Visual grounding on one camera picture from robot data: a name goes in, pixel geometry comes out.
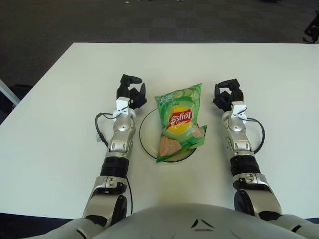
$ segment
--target black joint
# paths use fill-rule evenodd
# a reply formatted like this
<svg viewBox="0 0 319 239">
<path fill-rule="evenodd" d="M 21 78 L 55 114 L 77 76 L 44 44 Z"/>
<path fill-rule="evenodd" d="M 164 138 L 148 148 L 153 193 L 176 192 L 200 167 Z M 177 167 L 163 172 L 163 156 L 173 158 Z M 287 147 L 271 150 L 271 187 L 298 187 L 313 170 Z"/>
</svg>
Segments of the black joint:
<svg viewBox="0 0 319 239">
<path fill-rule="evenodd" d="M 117 183 L 116 188 L 108 188 L 110 194 L 121 194 L 125 193 L 126 185 L 124 183 Z"/>
<path fill-rule="evenodd" d="M 269 191 L 271 192 L 270 188 L 265 184 L 253 184 L 253 183 L 247 183 L 244 178 L 239 178 L 237 181 L 233 183 L 233 186 L 235 189 L 258 189 L 263 191 Z"/>
<path fill-rule="evenodd" d="M 239 190 L 235 193 L 234 207 L 236 211 L 243 212 L 254 216 L 254 208 L 248 194 L 244 190 Z"/>
<path fill-rule="evenodd" d="M 123 195 L 120 195 L 114 207 L 112 220 L 111 220 L 111 226 L 126 217 L 127 208 L 128 208 L 128 201 L 126 197 L 124 197 Z"/>
<path fill-rule="evenodd" d="M 126 178 L 129 160 L 122 157 L 107 157 L 102 165 L 100 176 L 114 176 Z"/>
<path fill-rule="evenodd" d="M 240 173 L 260 173 L 258 163 L 252 155 L 236 155 L 230 159 L 233 176 Z"/>
</svg>

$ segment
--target black object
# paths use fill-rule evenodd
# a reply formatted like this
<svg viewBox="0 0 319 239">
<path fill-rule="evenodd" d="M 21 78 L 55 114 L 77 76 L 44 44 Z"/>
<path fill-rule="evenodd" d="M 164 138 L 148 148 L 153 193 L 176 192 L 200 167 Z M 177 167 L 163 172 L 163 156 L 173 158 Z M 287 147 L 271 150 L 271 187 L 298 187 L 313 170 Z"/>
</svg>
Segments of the black object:
<svg viewBox="0 0 319 239">
<path fill-rule="evenodd" d="M 234 207 L 236 211 L 243 212 L 254 216 L 253 204 L 250 201 L 248 194 L 244 190 L 238 190 L 234 197 Z"/>
<path fill-rule="evenodd" d="M 233 101 L 244 101 L 244 94 L 239 89 L 240 84 L 237 79 L 232 79 L 228 81 L 223 81 L 215 85 L 215 98 L 213 102 L 217 105 L 218 108 L 226 111 L 231 111 L 231 103 Z M 220 88 L 228 88 L 231 91 L 231 94 L 228 92 L 220 92 Z"/>
<path fill-rule="evenodd" d="M 279 213 L 270 212 L 270 211 L 263 211 L 263 212 L 260 212 L 258 215 L 262 220 L 265 220 L 265 221 L 277 220 L 281 216 Z"/>
<path fill-rule="evenodd" d="M 20 99 L 32 89 L 32 86 L 28 85 L 14 85 L 9 87 L 10 90 Z M 13 109 L 13 103 L 2 93 L 0 92 L 0 110 L 6 114 L 10 114 Z"/>
<path fill-rule="evenodd" d="M 307 36 L 310 36 L 312 39 L 311 41 L 306 40 L 305 37 L 303 37 L 303 41 L 309 42 L 309 43 L 315 43 L 319 39 L 319 9 L 316 10 L 316 17 L 312 20 L 312 22 L 307 26 L 305 29 L 305 34 Z"/>
<path fill-rule="evenodd" d="M 131 100 L 130 108 L 133 110 L 141 107 L 147 102 L 145 97 L 146 95 L 145 84 L 144 83 L 142 84 L 140 91 L 138 91 L 136 88 L 132 88 L 129 90 L 129 86 L 131 84 L 140 84 L 140 83 L 142 83 L 141 78 L 123 74 L 121 78 L 120 87 L 116 91 L 116 99 L 118 99 L 119 97 L 130 98 Z"/>
<path fill-rule="evenodd" d="M 101 225 L 101 226 L 105 226 L 105 224 L 108 222 L 108 220 L 105 217 L 102 216 L 98 216 L 98 215 L 88 215 L 86 217 L 86 219 L 91 220 L 92 222 L 94 222 L 95 224 Z"/>
<path fill-rule="evenodd" d="M 236 155 L 230 159 L 233 176 L 240 173 L 260 173 L 258 163 L 252 155 Z"/>
<path fill-rule="evenodd" d="M 295 226 L 294 229 L 292 229 L 291 231 L 292 231 L 293 233 L 295 233 L 295 232 L 298 231 L 300 228 L 301 228 L 301 226 L 298 225 L 298 226 Z"/>
<path fill-rule="evenodd" d="M 130 196 L 131 196 L 131 215 L 133 214 L 133 196 L 132 196 L 132 190 L 131 190 L 131 185 L 129 182 L 129 179 L 126 177 L 126 181 L 128 182 L 129 185 L 129 190 L 130 190 Z"/>
<path fill-rule="evenodd" d="M 126 197 L 124 197 L 123 195 L 120 195 L 114 207 L 112 220 L 111 220 L 111 226 L 126 217 L 127 208 L 128 208 L 128 201 Z"/>
<path fill-rule="evenodd" d="M 126 178 L 129 160 L 121 157 L 107 157 L 104 159 L 100 176 L 114 176 Z"/>
</svg>

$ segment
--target green chip bag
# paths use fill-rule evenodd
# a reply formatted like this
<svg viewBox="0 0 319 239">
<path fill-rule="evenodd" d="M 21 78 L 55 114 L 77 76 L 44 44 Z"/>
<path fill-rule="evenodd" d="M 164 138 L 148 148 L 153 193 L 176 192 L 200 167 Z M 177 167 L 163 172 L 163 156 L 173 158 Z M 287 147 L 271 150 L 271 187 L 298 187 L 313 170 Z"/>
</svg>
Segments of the green chip bag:
<svg viewBox="0 0 319 239">
<path fill-rule="evenodd" d="M 201 84 L 156 96 L 161 121 L 157 163 L 202 146 L 207 126 L 197 126 Z"/>
</svg>

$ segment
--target chip bag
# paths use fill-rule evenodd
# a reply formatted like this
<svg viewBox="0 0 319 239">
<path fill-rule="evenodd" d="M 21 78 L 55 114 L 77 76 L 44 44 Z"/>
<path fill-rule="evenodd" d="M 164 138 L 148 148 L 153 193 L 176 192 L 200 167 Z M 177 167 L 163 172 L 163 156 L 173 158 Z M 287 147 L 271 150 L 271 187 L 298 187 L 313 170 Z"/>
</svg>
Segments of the chip bag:
<svg viewBox="0 0 319 239">
<path fill-rule="evenodd" d="M 207 126 L 198 127 L 201 84 L 156 96 L 161 121 L 157 163 L 202 146 Z"/>
</svg>

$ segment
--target white table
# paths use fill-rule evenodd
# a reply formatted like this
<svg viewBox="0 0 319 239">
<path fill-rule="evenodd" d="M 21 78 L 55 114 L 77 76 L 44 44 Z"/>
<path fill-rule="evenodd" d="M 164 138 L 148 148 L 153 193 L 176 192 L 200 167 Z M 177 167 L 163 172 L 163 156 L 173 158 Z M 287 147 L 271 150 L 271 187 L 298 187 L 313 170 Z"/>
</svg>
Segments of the white table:
<svg viewBox="0 0 319 239">
<path fill-rule="evenodd" d="M 75 43 L 0 125 L 0 212 L 78 218 L 100 173 L 105 146 L 94 117 L 115 108 L 123 73 L 146 83 L 137 130 L 162 95 L 202 82 L 199 124 L 205 146 L 187 160 L 155 164 L 138 133 L 129 166 L 134 211 L 171 203 L 233 208 L 230 163 L 213 106 L 216 83 L 237 78 L 247 115 L 266 141 L 257 154 L 285 214 L 319 216 L 319 48 L 306 44 Z M 112 121 L 101 119 L 109 139 Z M 257 124 L 248 123 L 256 147 Z"/>
</svg>

